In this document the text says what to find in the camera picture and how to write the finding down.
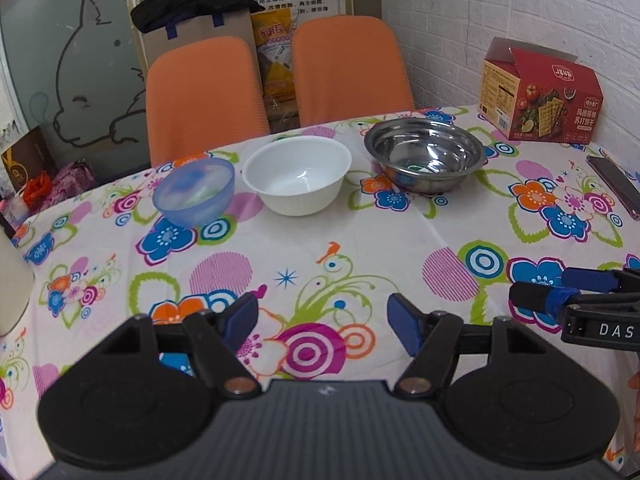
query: blue translucent plastic bowl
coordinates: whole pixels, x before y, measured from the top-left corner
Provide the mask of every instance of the blue translucent plastic bowl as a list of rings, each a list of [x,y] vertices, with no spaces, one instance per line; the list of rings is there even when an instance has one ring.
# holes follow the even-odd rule
[[[215,222],[234,196],[234,165],[201,158],[173,170],[156,188],[153,202],[169,222],[201,227]]]

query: floral tablecloth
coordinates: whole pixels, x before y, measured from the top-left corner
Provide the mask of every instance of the floral tablecloth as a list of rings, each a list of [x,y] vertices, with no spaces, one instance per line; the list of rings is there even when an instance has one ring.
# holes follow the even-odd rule
[[[370,161],[363,136],[372,124],[410,114],[466,128],[485,144],[487,165],[447,194],[396,189]],[[176,227],[151,195],[187,162],[180,160],[68,200],[20,229],[14,242],[36,279],[24,317],[0,341],[0,461],[21,479],[50,462],[38,398],[132,314],[179,322],[254,291],[258,324],[238,358],[264,385],[274,377],[393,383],[410,360],[385,319],[386,298],[399,291],[426,312],[448,310],[476,324],[510,314],[609,385],[622,418],[606,459],[620,468],[634,452],[636,355],[565,345],[553,319],[507,300],[515,280],[559,285],[567,266],[640,267],[640,225],[585,162],[606,154],[507,140],[469,107],[314,126],[201,156],[226,158],[239,172],[256,149],[294,135],[332,137],[353,154],[339,197],[316,215],[276,215],[238,173],[222,218]],[[183,355],[160,359],[190,372]],[[465,357],[459,371],[481,364]]]

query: black circular disc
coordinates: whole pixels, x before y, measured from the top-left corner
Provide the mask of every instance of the black circular disc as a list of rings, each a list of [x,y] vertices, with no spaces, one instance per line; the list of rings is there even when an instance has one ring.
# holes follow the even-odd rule
[[[38,422],[56,459],[120,470],[164,460],[209,421],[209,393],[160,363],[110,356],[69,370],[45,393]]]
[[[447,389],[444,412],[471,449],[527,468],[602,455],[618,425],[615,397],[577,364],[488,365]]]

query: frosted glass panel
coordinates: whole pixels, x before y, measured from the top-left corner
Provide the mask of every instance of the frosted glass panel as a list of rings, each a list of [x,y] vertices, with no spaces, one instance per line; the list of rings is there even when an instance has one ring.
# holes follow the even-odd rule
[[[0,0],[0,22],[22,111],[59,166],[84,157],[104,180],[148,164],[125,0]]]

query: chair backrest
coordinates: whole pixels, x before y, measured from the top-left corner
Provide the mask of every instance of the chair backrest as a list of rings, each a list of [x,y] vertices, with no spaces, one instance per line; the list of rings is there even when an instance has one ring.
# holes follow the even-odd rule
[[[245,41],[198,41],[162,54],[146,80],[146,125],[156,166],[269,133]]]
[[[377,18],[310,20],[292,48],[301,126],[414,108],[396,38]]]

